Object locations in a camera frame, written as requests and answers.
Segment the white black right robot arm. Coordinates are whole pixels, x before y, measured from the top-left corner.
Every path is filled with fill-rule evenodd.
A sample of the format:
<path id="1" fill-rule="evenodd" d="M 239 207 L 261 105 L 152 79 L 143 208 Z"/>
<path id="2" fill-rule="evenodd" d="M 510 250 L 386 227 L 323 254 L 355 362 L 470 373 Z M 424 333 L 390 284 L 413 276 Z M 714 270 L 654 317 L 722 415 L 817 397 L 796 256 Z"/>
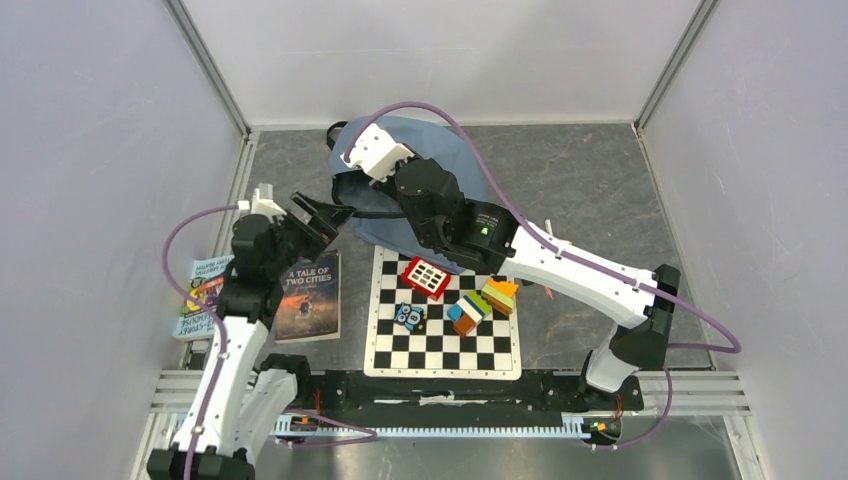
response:
<path id="1" fill-rule="evenodd" d="M 677 269 L 629 267 L 577 248 L 500 205 L 466 197 L 433 159 L 382 160 L 367 173 L 399 204 L 424 249 L 480 274 L 548 287 L 614 321 L 577 382 L 585 405 L 602 408 L 634 372 L 664 367 L 674 307 L 663 296 L 676 294 Z"/>

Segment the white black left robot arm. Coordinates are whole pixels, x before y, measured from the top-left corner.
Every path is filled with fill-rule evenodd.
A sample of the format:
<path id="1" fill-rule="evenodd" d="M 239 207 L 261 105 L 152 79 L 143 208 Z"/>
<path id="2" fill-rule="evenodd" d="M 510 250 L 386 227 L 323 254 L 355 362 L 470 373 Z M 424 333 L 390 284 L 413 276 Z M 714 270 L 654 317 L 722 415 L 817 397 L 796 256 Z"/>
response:
<path id="1" fill-rule="evenodd" d="M 284 298 L 281 277 L 300 260 L 315 261 L 336 239 L 354 208 L 291 196 L 308 221 L 257 189 L 233 205 L 232 260 L 216 307 L 210 357 L 184 423 L 169 446 L 151 451 L 152 479 L 253 479 L 255 462 L 287 406 L 302 407 L 314 394 L 302 356 L 267 357 L 248 384 Z"/>

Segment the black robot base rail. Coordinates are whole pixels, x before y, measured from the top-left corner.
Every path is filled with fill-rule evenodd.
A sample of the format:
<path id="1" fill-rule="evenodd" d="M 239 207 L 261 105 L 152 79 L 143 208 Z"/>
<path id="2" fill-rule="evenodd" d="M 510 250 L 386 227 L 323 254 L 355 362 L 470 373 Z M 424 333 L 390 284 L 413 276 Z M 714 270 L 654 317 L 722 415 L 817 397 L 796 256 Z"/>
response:
<path id="1" fill-rule="evenodd" d="M 612 444 L 626 413 L 645 407 L 630 376 L 615 393 L 562 370 L 525 370 L 515 380 L 371 377 L 362 371 L 312 371 L 301 356 L 298 395 L 272 424 L 280 440 L 342 442 L 370 436 L 576 438 Z"/>

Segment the dark Tale of Two Cities book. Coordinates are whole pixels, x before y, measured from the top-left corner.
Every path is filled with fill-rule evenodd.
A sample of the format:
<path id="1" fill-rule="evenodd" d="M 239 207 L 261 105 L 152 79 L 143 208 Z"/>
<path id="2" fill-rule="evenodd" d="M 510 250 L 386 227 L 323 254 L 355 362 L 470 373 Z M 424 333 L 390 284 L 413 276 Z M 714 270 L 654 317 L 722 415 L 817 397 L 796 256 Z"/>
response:
<path id="1" fill-rule="evenodd" d="M 283 299 L 273 324 L 278 344 L 337 339 L 341 334 L 341 255 L 299 260 L 282 277 Z"/>

